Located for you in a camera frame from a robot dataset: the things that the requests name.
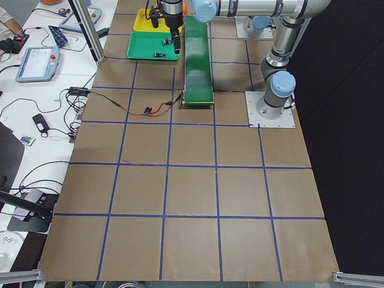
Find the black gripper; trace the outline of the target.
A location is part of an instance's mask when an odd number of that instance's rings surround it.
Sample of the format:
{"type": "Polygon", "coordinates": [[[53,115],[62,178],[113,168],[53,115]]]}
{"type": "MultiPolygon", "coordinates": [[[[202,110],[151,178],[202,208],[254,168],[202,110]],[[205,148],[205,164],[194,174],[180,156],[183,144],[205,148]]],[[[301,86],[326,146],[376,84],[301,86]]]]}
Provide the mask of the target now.
{"type": "Polygon", "coordinates": [[[153,27],[158,28],[158,20],[163,18],[165,24],[173,32],[174,53],[180,54],[181,38],[179,28],[183,20],[183,2],[182,1],[157,1],[156,6],[149,10],[149,18],[153,27]]]}

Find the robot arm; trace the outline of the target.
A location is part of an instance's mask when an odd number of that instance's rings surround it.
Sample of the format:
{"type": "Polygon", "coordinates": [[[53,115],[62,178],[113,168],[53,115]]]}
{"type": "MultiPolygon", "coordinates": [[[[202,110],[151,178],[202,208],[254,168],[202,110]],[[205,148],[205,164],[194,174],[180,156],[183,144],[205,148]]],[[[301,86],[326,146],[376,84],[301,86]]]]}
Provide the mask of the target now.
{"type": "Polygon", "coordinates": [[[246,17],[244,29],[255,30],[255,19],[270,18],[276,24],[271,49],[260,62],[265,83],[264,96],[257,102],[257,113],[265,119],[278,119],[292,96],[296,80],[287,71],[305,23],[322,13],[330,1],[192,1],[193,16],[202,23],[215,17],[246,17]]]}
{"type": "Polygon", "coordinates": [[[165,19],[165,24],[170,29],[175,54],[179,54],[181,49],[179,28],[183,23],[182,9],[182,1],[165,0],[157,1],[157,6],[152,6],[149,10],[148,19],[151,20],[154,28],[158,28],[160,18],[165,19]]]}

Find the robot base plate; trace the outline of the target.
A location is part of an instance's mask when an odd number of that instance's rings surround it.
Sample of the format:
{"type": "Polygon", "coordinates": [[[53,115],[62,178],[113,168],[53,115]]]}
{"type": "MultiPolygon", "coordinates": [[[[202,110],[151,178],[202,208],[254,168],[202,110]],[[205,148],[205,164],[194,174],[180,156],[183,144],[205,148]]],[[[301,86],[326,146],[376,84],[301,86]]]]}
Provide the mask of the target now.
{"type": "Polygon", "coordinates": [[[270,16],[236,16],[235,24],[239,39],[266,41],[273,39],[270,16]]]}
{"type": "Polygon", "coordinates": [[[274,108],[265,103],[263,91],[246,91],[248,123],[253,128],[295,128],[293,111],[287,100],[282,107],[274,108]]]}

